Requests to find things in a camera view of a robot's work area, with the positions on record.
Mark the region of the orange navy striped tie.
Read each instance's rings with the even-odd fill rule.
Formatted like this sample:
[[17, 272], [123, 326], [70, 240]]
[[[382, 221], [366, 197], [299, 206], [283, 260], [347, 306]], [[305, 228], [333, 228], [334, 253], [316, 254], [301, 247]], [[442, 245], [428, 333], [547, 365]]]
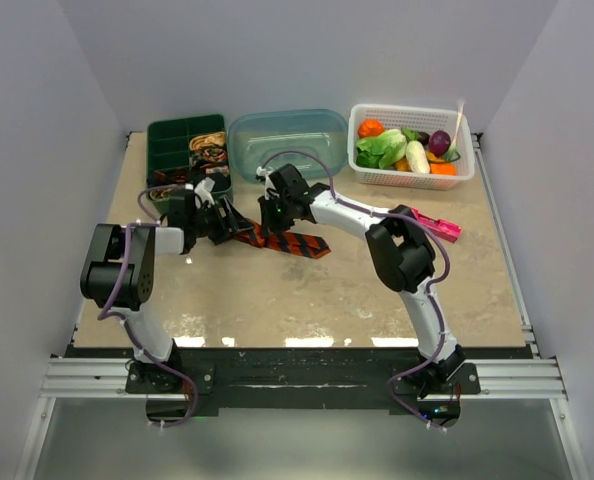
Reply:
[[262, 226], [257, 222], [253, 222], [251, 230], [237, 233], [234, 238], [256, 248], [270, 249], [310, 259], [320, 259], [331, 253], [328, 243], [322, 237], [290, 231], [265, 235]]

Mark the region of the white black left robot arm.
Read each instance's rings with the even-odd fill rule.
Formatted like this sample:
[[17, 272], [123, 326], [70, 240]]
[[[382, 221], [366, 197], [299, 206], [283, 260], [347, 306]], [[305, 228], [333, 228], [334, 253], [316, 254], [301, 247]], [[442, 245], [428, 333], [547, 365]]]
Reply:
[[186, 255], [201, 238], [219, 245], [254, 230], [226, 197], [205, 187], [170, 192], [165, 216], [151, 223], [99, 224], [80, 276], [84, 298], [99, 320], [116, 318], [132, 347], [137, 378], [162, 392], [193, 393], [179, 349], [150, 306], [158, 255]]

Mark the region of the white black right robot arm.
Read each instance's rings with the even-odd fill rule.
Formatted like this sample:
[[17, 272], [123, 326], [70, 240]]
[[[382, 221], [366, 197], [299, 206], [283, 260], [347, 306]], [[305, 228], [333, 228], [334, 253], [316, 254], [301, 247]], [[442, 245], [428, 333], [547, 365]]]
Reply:
[[377, 277], [399, 295], [416, 332], [421, 364], [408, 376], [436, 393], [453, 386], [465, 353], [450, 331], [435, 288], [446, 279], [450, 262], [445, 260], [444, 273], [435, 275], [433, 235], [412, 210], [378, 208], [353, 201], [331, 185], [310, 185], [291, 164], [275, 170], [259, 167], [256, 177], [264, 184], [258, 202], [265, 236], [286, 240], [297, 221], [308, 221], [366, 242]]

